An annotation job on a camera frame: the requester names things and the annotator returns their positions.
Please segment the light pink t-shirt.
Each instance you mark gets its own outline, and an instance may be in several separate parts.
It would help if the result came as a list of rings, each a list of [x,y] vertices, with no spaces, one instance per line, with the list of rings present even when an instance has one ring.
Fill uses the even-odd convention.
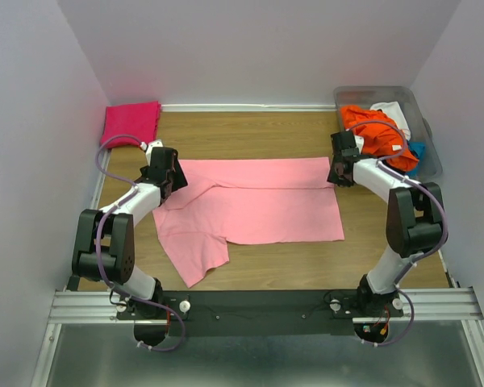
[[[188,184],[153,211],[157,236],[187,287],[229,261],[228,244],[344,239],[327,157],[183,160]]]

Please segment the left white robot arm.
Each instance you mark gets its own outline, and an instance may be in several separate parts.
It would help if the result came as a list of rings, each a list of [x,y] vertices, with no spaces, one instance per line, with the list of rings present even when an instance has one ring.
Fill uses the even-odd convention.
[[[135,180],[98,168],[102,174],[128,184],[129,190],[107,206],[80,213],[72,272],[106,284],[120,296],[121,306],[139,307],[147,318],[157,318],[176,312],[165,304],[161,282],[136,266],[135,228],[171,194],[187,187],[187,180],[176,149],[165,147],[160,140],[140,148],[147,164]]]

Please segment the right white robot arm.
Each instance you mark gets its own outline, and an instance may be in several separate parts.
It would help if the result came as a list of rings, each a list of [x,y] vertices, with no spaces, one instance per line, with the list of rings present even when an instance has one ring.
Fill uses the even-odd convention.
[[[362,316],[380,313],[398,294],[398,285],[415,264],[435,253],[448,239],[441,189],[390,169],[382,160],[360,152],[351,131],[331,135],[328,182],[339,187],[362,185],[387,204],[387,246],[361,281],[353,307]]]

